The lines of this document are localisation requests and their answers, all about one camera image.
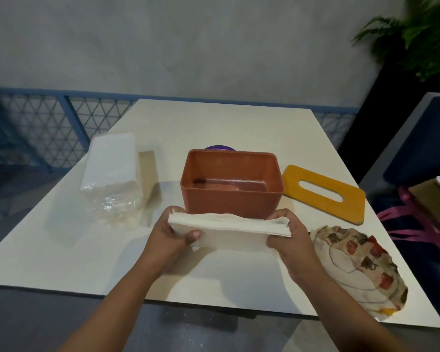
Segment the person's right hand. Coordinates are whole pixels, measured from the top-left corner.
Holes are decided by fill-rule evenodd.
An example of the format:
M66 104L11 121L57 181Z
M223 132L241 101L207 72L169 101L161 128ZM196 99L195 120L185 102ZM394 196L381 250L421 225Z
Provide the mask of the person's right hand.
M291 242L285 250L276 250L287 268L290 277L297 283L306 276L320 272L321 263L317 258L310 235L304 224L289 209L275 211L268 220L288 218Z

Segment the person's left hand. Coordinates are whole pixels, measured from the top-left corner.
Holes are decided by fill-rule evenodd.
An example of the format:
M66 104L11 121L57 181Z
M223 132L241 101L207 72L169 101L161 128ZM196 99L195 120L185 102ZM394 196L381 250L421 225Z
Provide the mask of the person's left hand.
M162 272L188 246L177 246L176 233L168 223L170 214L184 213L182 207L167 207L157 220L147 239L140 261L154 272Z

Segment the white tissue stack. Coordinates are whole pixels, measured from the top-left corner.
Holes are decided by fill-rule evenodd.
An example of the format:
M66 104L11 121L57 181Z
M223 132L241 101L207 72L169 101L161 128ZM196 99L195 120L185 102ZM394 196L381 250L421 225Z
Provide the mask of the white tissue stack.
M261 220L233 214L172 212L168 224L177 236L201 231L202 235L192 247L214 250L266 252L269 250L266 246L269 236L291 237L286 217Z

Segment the person's right forearm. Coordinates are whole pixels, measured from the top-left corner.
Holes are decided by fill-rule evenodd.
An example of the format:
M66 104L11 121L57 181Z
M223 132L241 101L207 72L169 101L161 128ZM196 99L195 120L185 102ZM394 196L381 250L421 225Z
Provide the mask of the person's right forearm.
M287 270L340 352L410 352L322 267L292 264Z

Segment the person's left forearm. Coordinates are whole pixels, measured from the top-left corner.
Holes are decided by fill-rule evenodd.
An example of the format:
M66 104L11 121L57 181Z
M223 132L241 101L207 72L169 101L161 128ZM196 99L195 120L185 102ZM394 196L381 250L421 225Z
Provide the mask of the person's left forearm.
M122 352L148 291L176 255L141 254L135 265L57 352Z

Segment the orange plastic tissue box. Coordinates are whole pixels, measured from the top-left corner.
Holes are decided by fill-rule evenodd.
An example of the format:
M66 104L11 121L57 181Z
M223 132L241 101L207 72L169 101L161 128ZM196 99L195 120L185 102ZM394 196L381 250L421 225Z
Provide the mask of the orange plastic tissue box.
M193 149L180 180L190 214L233 214L266 219L277 208L284 183L272 153Z

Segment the yellow slotted box lid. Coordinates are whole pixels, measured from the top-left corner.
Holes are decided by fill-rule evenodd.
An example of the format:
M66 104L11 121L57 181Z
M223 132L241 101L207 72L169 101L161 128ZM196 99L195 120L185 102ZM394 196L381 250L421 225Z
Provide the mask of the yellow slotted box lid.
M365 217L365 192L355 186L296 165L283 174L284 195L354 225Z

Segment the beige cardboard piece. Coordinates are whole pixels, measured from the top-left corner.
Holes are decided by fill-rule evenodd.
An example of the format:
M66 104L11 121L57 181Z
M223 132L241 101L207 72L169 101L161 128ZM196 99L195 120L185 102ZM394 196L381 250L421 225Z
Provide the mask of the beige cardboard piece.
M156 156L154 151L139 152L141 184L143 192L143 201L145 205L150 200L152 191L158 183L158 170Z

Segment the floral patterned cloth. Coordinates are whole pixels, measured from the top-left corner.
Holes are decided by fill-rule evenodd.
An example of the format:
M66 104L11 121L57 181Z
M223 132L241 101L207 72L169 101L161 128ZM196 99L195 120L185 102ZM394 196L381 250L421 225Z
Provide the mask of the floral patterned cloth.
M370 315L385 320L405 307L409 289L374 236L326 225L310 238L325 271Z

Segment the white tissue pack in plastic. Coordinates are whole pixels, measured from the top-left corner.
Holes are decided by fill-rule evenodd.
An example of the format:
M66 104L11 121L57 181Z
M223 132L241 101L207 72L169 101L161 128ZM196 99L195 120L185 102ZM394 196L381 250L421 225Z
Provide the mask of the white tissue pack in plastic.
M91 140L79 189L99 222L128 226L139 221L144 194L134 133L107 132Z

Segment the brown cardboard box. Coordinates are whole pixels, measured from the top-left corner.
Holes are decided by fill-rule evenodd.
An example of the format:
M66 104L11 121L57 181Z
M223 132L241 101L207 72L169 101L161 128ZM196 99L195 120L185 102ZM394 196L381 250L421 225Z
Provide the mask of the brown cardboard box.
M440 186L436 179L431 179L409 188L416 201L435 221L440 230Z

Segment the blue grey chair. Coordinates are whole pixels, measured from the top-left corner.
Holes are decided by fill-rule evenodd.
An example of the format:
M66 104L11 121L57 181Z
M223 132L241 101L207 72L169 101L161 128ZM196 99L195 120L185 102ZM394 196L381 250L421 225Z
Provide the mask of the blue grey chair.
M366 198L440 176L440 93L428 92L360 181Z

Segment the blue lattice railing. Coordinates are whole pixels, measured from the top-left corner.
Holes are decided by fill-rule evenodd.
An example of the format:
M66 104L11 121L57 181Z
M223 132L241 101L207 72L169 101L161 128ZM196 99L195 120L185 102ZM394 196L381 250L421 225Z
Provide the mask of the blue lattice railing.
M309 109L335 147L359 111L344 106L0 87L0 166L67 172L87 153L94 136L109 131L141 99Z

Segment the green potted plant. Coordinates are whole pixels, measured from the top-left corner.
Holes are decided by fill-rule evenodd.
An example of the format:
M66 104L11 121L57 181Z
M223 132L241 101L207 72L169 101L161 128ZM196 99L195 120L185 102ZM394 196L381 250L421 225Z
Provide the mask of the green potted plant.
M393 60L421 82L440 74L440 0L405 0L401 18L373 17L352 42L370 39L380 64Z

